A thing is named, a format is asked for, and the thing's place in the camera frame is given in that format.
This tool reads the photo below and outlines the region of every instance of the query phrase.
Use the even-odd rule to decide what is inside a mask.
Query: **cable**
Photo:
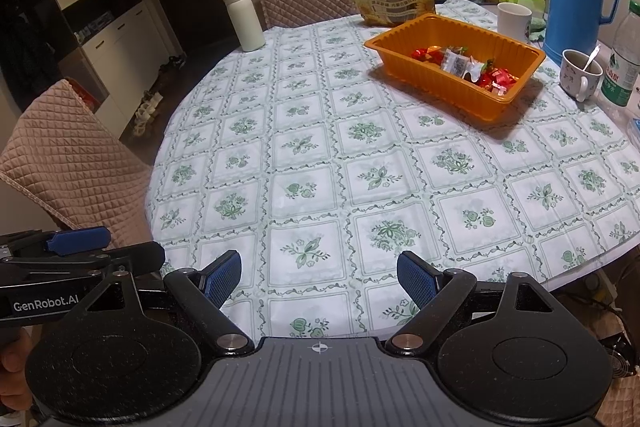
[[[564,295],[581,304],[589,304],[591,306],[595,306],[596,308],[600,308],[603,311],[613,313],[617,318],[619,318],[623,328],[625,328],[625,331],[623,331],[623,333],[626,336],[626,339],[629,341],[629,345],[631,346],[631,348],[634,350],[634,353],[636,354],[636,360],[634,361],[635,362],[634,365],[638,365],[638,363],[640,363],[640,360],[638,359],[638,352],[636,351],[636,344],[634,343],[634,340],[631,337],[631,330],[629,329],[629,326],[626,323],[626,320],[620,311],[618,311],[617,309],[613,308],[608,304],[605,304],[600,301],[596,301],[595,299],[591,299],[588,297],[582,297],[581,295],[576,295],[575,293],[558,292],[556,295]]]

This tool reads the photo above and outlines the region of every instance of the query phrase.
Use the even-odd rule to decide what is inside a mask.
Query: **white mug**
[[[584,102],[589,98],[596,91],[602,78],[602,68],[595,60],[589,64],[587,71],[582,70],[587,60],[587,55],[576,50],[562,52],[560,86],[578,102]]]
[[[498,33],[526,44],[531,31],[531,10],[513,2],[498,4]]]

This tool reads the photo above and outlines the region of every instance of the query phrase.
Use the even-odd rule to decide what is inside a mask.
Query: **hand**
[[[29,333],[20,328],[20,338],[0,353],[0,401],[16,411],[25,411],[31,407],[31,391],[24,378],[24,364],[32,348]]]

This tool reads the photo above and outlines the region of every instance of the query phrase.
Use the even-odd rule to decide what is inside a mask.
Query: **spoon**
[[[587,63],[582,68],[583,71],[585,72],[587,71],[587,69],[589,68],[589,66],[591,66],[591,63],[593,62],[593,59],[598,56],[599,52],[600,52],[600,45],[598,44],[595,47],[594,51],[591,52],[591,55],[589,55],[589,60],[587,60]]]

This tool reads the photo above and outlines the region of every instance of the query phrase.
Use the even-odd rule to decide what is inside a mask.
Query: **round table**
[[[495,29],[463,0],[442,15]],[[238,250],[223,311],[254,339],[405,324],[412,250],[480,280],[552,289],[640,237],[640,155],[546,60],[495,124],[391,81],[359,16],[272,28],[222,60],[172,117],[149,187],[164,270]]]

